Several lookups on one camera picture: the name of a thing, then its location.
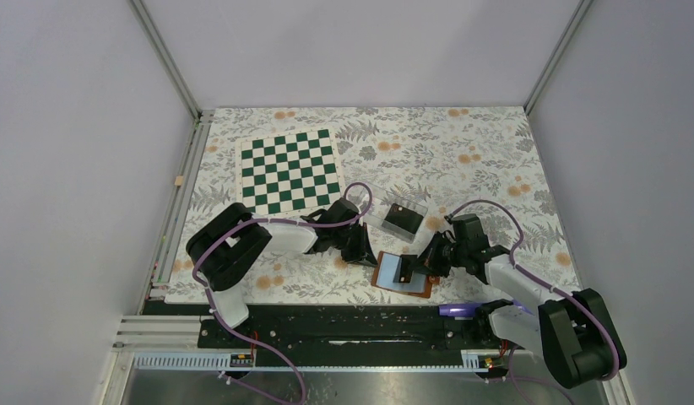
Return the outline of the brown leather card holder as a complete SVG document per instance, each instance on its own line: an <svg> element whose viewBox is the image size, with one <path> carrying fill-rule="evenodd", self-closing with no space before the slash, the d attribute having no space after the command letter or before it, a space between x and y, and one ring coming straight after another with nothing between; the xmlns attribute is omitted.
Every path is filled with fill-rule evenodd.
<svg viewBox="0 0 694 405"><path fill-rule="evenodd" d="M397 270L400 255L381 251L377 257L371 286L387 290L389 292L428 299L431 297L432 288L437 286L439 277L427 277L423 274L413 273L410 283L395 283L394 276Z"/></svg>

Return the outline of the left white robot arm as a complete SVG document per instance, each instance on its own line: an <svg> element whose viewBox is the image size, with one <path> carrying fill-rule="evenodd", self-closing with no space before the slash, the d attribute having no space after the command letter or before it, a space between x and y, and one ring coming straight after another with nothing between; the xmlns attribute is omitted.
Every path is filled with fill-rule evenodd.
<svg viewBox="0 0 694 405"><path fill-rule="evenodd" d="M361 217L358 207L343 197L299 219L261 217L236 202L200 229L188 240L186 253L194 279L206 289L220 322L219 336L232 347L250 338L240 282L264 252L314 255L334 248L348 264L375 267L377 258Z"/></svg>

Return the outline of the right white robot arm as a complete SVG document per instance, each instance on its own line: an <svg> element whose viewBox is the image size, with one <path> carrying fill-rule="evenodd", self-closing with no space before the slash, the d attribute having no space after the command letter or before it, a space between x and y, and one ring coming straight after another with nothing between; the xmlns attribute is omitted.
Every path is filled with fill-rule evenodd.
<svg viewBox="0 0 694 405"><path fill-rule="evenodd" d="M565 388L606 380L626 367L626 351L597 291L567 293L520 268L511 251L490 243L473 214L448 222L452 228L436 232L421 254L401 256L396 282L444 278L462 268L507 294L469 310L474 339L487 348L504 340L540 356Z"/></svg>

